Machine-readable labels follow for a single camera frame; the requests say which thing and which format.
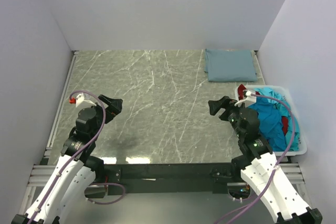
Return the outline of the teal blue t-shirt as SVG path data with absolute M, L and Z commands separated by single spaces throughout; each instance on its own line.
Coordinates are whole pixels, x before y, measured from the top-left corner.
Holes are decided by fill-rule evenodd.
M 283 152 L 287 148 L 283 132 L 282 116 L 275 104 L 267 98 L 256 98 L 256 103 L 249 106 L 258 112 L 259 130 L 275 152 Z

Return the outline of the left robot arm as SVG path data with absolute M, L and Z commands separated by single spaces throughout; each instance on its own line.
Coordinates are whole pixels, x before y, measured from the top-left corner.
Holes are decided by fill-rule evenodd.
M 71 93 L 69 102 L 80 111 L 56 167 L 32 205 L 12 223 L 64 223 L 87 187 L 107 185 L 104 161 L 91 153 L 104 125 L 121 113 L 123 101 L 79 90 Z

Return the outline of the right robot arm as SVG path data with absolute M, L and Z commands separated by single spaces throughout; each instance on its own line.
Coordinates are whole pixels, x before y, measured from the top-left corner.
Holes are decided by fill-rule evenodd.
M 224 96 L 208 102 L 210 115 L 223 109 L 219 119 L 229 122 L 238 136 L 242 156 L 233 160 L 236 165 L 230 169 L 232 179 L 246 182 L 257 196 L 238 208 L 236 216 L 228 223 L 236 221 L 259 201 L 265 205 L 274 223 L 321 223 L 321 212 L 311 208 L 295 190 L 280 167 L 281 158 L 276 157 L 262 135 L 258 112 L 250 108 L 257 97 L 257 94 L 247 92 L 243 100 Z

